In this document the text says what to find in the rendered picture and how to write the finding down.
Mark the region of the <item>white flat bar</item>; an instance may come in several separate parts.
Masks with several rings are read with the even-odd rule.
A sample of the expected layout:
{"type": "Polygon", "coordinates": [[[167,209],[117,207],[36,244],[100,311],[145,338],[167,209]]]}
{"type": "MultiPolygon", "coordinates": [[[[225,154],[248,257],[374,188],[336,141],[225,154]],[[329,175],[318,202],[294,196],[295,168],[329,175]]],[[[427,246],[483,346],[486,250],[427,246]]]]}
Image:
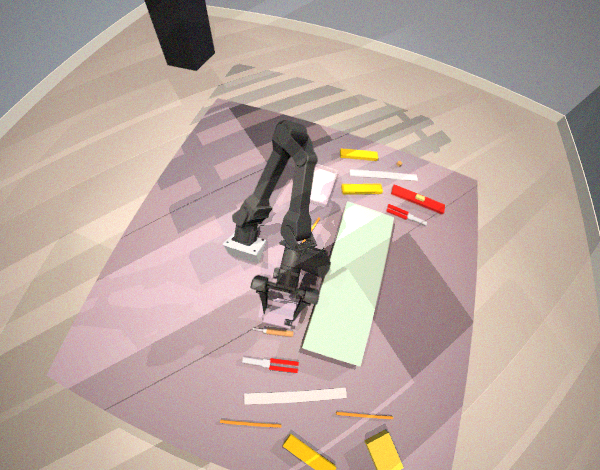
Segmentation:
{"type": "Polygon", "coordinates": [[[327,399],[346,398],[346,388],[300,391],[251,393],[245,395],[245,404],[294,403],[327,399]]]}
{"type": "Polygon", "coordinates": [[[350,170],[350,175],[373,177],[373,178],[393,178],[393,179],[400,179],[400,180],[418,181],[417,175],[414,175],[414,174],[387,173],[387,172],[381,172],[381,171],[350,170]]]}

